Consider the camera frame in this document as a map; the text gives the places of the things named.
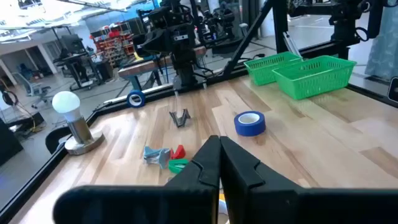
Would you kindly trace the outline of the green mini stapler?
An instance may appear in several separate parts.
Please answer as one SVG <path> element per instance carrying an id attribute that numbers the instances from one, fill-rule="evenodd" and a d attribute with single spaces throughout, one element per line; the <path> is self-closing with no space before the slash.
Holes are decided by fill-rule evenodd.
<path id="1" fill-rule="evenodd" d="M 189 160 L 187 159 L 171 159 L 169 160 L 168 168 L 172 173 L 178 174 L 185 168 L 188 163 Z"/>

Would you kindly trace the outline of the light teal curtain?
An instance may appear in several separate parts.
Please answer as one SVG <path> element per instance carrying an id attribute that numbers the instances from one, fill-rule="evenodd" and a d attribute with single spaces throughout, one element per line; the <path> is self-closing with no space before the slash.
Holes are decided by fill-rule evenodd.
<path id="1" fill-rule="evenodd" d="M 398 76 L 398 6 L 383 10 L 380 33 L 373 40 L 365 74 L 384 81 Z"/>

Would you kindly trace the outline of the black table frame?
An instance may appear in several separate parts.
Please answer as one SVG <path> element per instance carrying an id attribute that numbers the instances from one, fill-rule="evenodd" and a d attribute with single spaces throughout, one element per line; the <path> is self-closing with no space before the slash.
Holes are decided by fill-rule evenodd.
<path id="1" fill-rule="evenodd" d="M 184 127 L 170 112 L 191 118 Z M 234 117 L 265 116 L 266 130 L 241 136 Z M 192 158 L 212 135 L 227 136 L 263 163 L 303 187 L 398 188 L 398 103 L 350 85 L 294 100 L 277 84 L 256 86 L 248 77 L 217 83 L 127 108 L 111 103 L 90 118 L 105 136 L 82 156 L 59 150 L 15 196 L 5 224 L 53 224 L 56 199 L 80 185 L 163 185 L 168 169 L 144 161 L 144 147 L 183 145 Z"/>

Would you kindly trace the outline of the grey office chair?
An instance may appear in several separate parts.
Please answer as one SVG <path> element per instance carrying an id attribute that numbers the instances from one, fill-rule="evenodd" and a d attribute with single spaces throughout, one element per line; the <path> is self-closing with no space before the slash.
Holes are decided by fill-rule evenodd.
<path id="1" fill-rule="evenodd" d="M 48 95 L 50 86 L 43 86 L 40 82 L 31 82 L 19 72 L 13 72 L 14 78 L 25 88 L 27 96 L 37 99 L 31 104 L 33 109 L 37 109 L 40 103 L 48 103 L 52 96 Z"/>

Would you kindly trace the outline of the dark metal staple remover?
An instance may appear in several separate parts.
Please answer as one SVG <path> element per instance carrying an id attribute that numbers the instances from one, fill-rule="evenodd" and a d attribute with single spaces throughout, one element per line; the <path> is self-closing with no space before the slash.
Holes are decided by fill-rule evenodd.
<path id="1" fill-rule="evenodd" d="M 187 109 L 183 109 L 183 113 L 181 117 L 177 116 L 177 112 L 170 112 L 169 113 L 174 124 L 176 125 L 176 127 L 181 128 L 185 126 L 185 123 L 187 122 L 188 119 L 191 118 L 189 112 Z"/>

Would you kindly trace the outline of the grey metal staple remover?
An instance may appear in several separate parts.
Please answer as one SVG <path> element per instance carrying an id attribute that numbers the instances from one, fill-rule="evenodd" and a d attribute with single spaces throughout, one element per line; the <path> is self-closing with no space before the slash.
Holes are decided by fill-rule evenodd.
<path id="1" fill-rule="evenodd" d="M 144 160 L 148 164 L 158 164 L 161 169 L 165 169 L 168 164 L 168 160 L 171 157 L 171 149 L 152 149 L 149 146 L 144 147 Z"/>

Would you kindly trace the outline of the wooden workbench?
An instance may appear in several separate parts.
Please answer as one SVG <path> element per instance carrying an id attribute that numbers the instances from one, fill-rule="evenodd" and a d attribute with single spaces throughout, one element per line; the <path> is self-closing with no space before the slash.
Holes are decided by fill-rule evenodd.
<path id="1" fill-rule="evenodd" d="M 134 62 L 133 65 L 128 65 L 125 68 L 121 68 L 118 71 L 118 75 L 119 77 L 130 81 L 134 88 L 139 88 L 139 75 L 147 72 L 154 72 L 155 75 L 157 75 L 157 78 L 155 79 L 160 80 L 158 76 L 160 70 L 168 67 L 173 67 L 172 59 L 170 58 L 170 56 L 159 59 L 159 62 L 157 62 L 156 60 L 140 60 L 138 62 Z"/>

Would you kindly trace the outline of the red mini stapler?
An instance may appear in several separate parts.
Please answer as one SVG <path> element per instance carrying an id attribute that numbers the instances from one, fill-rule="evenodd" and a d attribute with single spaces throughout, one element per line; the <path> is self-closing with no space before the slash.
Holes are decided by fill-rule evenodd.
<path id="1" fill-rule="evenodd" d="M 185 155 L 186 155 L 185 148 L 181 144 L 179 144 L 176 149 L 170 150 L 171 159 L 183 159 Z"/>

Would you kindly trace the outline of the black rig frame struts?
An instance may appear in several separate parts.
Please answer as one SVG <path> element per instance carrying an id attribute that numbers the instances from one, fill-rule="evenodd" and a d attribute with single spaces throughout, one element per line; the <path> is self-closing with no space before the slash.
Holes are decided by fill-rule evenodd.
<path id="1" fill-rule="evenodd" d="M 239 47 L 235 51 L 232 59 L 226 64 L 224 70 L 221 72 L 222 76 L 229 77 L 234 73 L 235 67 L 238 61 L 241 59 L 243 52 L 246 50 L 252 38 L 257 34 L 258 29 L 263 23 L 268 13 L 272 12 L 274 16 L 274 30 L 275 30 L 275 42 L 277 52 L 285 52 L 288 50 L 288 44 L 284 40 L 284 34 L 288 31 L 287 17 L 289 0 L 265 0 L 259 15 L 256 17 L 254 23 L 249 28 L 247 34 L 244 35 Z"/>

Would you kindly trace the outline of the black computer monitor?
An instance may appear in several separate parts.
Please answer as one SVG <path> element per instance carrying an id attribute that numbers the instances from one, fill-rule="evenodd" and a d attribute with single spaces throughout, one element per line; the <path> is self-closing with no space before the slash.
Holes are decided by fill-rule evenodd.
<path id="1" fill-rule="evenodd" d="M 77 54 L 85 50 L 82 39 L 77 34 L 63 35 L 61 41 L 70 53 Z"/>

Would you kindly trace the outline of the green plastic basket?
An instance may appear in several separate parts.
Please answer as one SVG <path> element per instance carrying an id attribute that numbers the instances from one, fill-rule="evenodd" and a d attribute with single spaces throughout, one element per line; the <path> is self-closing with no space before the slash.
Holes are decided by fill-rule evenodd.
<path id="1" fill-rule="evenodd" d="M 266 85 L 275 82 L 273 70 L 286 67 L 302 61 L 302 57 L 291 52 L 283 52 L 268 57 L 244 62 L 246 70 L 252 80 L 257 85 Z"/>
<path id="2" fill-rule="evenodd" d="M 302 100 L 346 87 L 355 65 L 355 61 L 322 55 L 277 68 L 273 72 L 285 94 Z"/>

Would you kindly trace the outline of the black electronics box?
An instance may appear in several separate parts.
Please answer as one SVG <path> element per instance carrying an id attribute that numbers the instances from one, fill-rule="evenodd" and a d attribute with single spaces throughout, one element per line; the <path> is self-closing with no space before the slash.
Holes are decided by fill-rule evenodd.
<path id="1" fill-rule="evenodd" d="M 23 150 L 22 145 L 0 118 L 0 166 Z"/>

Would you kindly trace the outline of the yellow tape roll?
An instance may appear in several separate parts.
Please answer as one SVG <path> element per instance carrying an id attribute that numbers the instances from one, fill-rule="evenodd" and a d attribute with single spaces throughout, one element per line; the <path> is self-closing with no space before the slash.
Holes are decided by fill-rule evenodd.
<path id="1" fill-rule="evenodd" d="M 218 213 L 228 215 L 228 208 L 224 194 L 219 194 Z"/>

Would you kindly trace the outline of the blue tape roll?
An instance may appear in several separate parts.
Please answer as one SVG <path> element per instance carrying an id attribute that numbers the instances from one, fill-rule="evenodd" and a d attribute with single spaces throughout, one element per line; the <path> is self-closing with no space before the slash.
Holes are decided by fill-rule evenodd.
<path id="1" fill-rule="evenodd" d="M 257 136 L 266 130 L 265 116 L 258 111 L 245 111 L 234 117 L 234 126 L 241 136 Z"/>
<path id="2" fill-rule="evenodd" d="M 131 108 L 140 108 L 145 105 L 145 94 L 140 90 L 132 90 L 126 98 L 127 104 Z"/>

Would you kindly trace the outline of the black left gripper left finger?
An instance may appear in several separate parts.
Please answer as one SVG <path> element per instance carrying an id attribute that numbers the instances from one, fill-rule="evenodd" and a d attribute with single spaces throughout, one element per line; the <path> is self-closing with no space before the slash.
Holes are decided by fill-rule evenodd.
<path id="1" fill-rule="evenodd" d="M 83 185 L 63 193 L 55 224 L 215 224 L 221 141 L 212 135 L 165 185 Z"/>

